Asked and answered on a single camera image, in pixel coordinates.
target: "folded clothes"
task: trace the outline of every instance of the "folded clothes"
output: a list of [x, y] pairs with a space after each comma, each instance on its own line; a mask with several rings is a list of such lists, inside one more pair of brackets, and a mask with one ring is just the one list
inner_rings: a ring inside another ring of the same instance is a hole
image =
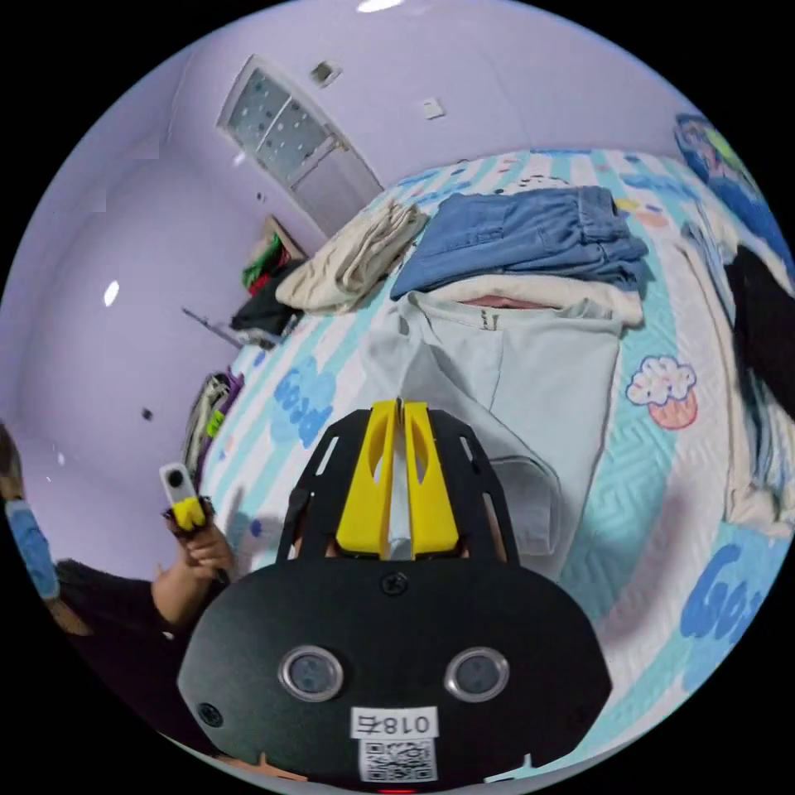
[[277, 290], [303, 264], [303, 261], [289, 263], [273, 273], [232, 318], [229, 323], [232, 330], [259, 329], [270, 335], [280, 336], [296, 310], [279, 303], [276, 298]]
[[601, 282], [582, 282], [563, 276], [534, 276], [491, 273], [451, 282], [430, 293], [442, 301], [471, 304], [484, 296], [566, 309], [580, 301], [593, 301], [609, 309], [624, 325], [643, 323], [643, 305], [637, 292], [627, 292]]
[[740, 357], [795, 419], [795, 297], [743, 245], [726, 275], [735, 299], [735, 342]]
[[425, 226], [416, 205], [384, 202], [359, 213], [303, 267], [285, 279], [276, 298], [317, 314], [350, 311], [386, 276]]
[[552, 309], [549, 304], [536, 304], [533, 301], [519, 301], [516, 298], [504, 296], [483, 296], [473, 298], [471, 301], [462, 301], [470, 306], [487, 306], [490, 309]]
[[[523, 564], [555, 579], [599, 458], [620, 331], [590, 301], [490, 311], [409, 293], [363, 340], [353, 405], [418, 400], [466, 422], [503, 486]], [[409, 527], [404, 470], [393, 471], [391, 542]]]
[[713, 288], [712, 272], [692, 238], [683, 239], [677, 248], [684, 255], [696, 277], [706, 302], [720, 349], [726, 386], [729, 417], [729, 460], [726, 473], [725, 520], [733, 524], [748, 524], [773, 535], [784, 535], [788, 529], [779, 524], [784, 520], [780, 504], [780, 490], [769, 488], [756, 477], [754, 449], [746, 442], [748, 429], [744, 408], [745, 384], [742, 363], [737, 361], [732, 329], [717, 291]]
[[636, 291], [648, 249], [606, 188], [453, 194], [393, 284], [397, 300], [485, 273], [544, 273]]

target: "purple wall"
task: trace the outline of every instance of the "purple wall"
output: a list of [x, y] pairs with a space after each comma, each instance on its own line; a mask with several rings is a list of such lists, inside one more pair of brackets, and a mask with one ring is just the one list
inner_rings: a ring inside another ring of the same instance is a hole
[[[338, 0], [289, 2], [197, 45], [176, 98], [173, 140], [241, 204], [256, 202], [255, 184], [230, 166], [236, 149], [216, 123], [251, 55], [266, 58], [320, 106], [385, 186], [427, 166], [522, 147], [674, 155], [674, 115], [694, 109], [618, 47], [519, 3], [410, 0], [369, 14], [355, 8]], [[318, 89], [309, 71], [323, 59], [343, 72]], [[444, 118], [423, 117], [422, 100], [431, 97], [446, 109]], [[260, 176], [258, 184], [266, 183]]]
[[134, 85], [85, 134], [50, 183], [14, 257], [0, 309], [0, 416], [17, 411], [19, 373], [42, 296], [64, 251], [108, 190], [157, 157], [190, 47]]
[[162, 519], [145, 510], [102, 473], [68, 455], [20, 422], [9, 423], [19, 447], [27, 498], [56, 560], [150, 580], [168, 567], [175, 543]]
[[140, 165], [80, 230], [36, 311], [21, 419], [159, 507], [158, 467], [179, 456], [201, 382], [237, 354], [181, 306], [228, 321], [248, 298], [240, 272], [258, 232], [177, 152]]

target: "person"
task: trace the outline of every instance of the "person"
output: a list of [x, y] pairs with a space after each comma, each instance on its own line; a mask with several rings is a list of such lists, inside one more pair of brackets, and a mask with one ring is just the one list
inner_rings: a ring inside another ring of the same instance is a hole
[[191, 630], [222, 590], [216, 574], [233, 566], [209, 501], [204, 500], [208, 527], [187, 543], [176, 542], [174, 563], [148, 582], [73, 560], [52, 561], [49, 543], [26, 502], [16, 444], [2, 423], [0, 496], [33, 584], [78, 654], [152, 728], [218, 756], [176, 685]]

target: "window frame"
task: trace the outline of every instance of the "window frame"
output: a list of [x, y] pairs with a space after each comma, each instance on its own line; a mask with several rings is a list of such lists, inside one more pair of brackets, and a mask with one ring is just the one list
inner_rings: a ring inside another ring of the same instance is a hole
[[[259, 146], [254, 149], [252, 147], [244, 146], [237, 136], [234, 134], [232, 128], [229, 126], [229, 121], [232, 118], [232, 113], [240, 100], [240, 96], [245, 90], [248, 82], [251, 80], [255, 71], [262, 71], [266, 77], [275, 83], [282, 91], [287, 94], [287, 100], [284, 102], [279, 112], [274, 116], [268, 129], [263, 133], [263, 138]], [[268, 167], [267, 163], [263, 162], [259, 157], [259, 149], [268, 133], [273, 129], [273, 126], [278, 123], [284, 109], [291, 102], [298, 102], [306, 112], [320, 125], [326, 132], [326, 138], [318, 148], [287, 178], [277, 174], [274, 170]], [[243, 68], [238, 73], [232, 89], [227, 94], [224, 106], [216, 122], [216, 129], [226, 136], [241, 152], [254, 159], [257, 165], [262, 168], [268, 175], [279, 182], [280, 185], [292, 190], [306, 175], [312, 171], [317, 164], [333, 149], [341, 147], [343, 149], [350, 149], [349, 143], [345, 137], [340, 133], [339, 129], [329, 120], [329, 118], [315, 105], [312, 100], [306, 96], [302, 91], [297, 90], [295, 85], [287, 79], [284, 74], [268, 60], [261, 55], [251, 55], [246, 61]]]

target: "black clothing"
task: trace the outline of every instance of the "black clothing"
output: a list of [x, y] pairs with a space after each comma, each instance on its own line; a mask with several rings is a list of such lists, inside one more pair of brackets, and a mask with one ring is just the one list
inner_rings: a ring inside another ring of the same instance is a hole
[[[151, 582], [76, 561], [59, 561], [55, 568], [60, 598], [92, 630], [86, 636], [70, 634], [69, 640], [105, 685], [156, 731], [202, 754], [219, 755], [176, 686], [196, 622], [171, 627], [157, 612]], [[199, 615], [222, 587], [211, 582]]]
[[735, 299], [734, 339], [740, 361], [795, 419], [795, 298], [743, 245], [726, 266], [726, 276]]
[[306, 260], [294, 260], [274, 271], [262, 287], [241, 307], [229, 323], [234, 331], [261, 329], [269, 334], [281, 335], [294, 315], [301, 313], [276, 300], [279, 285]]

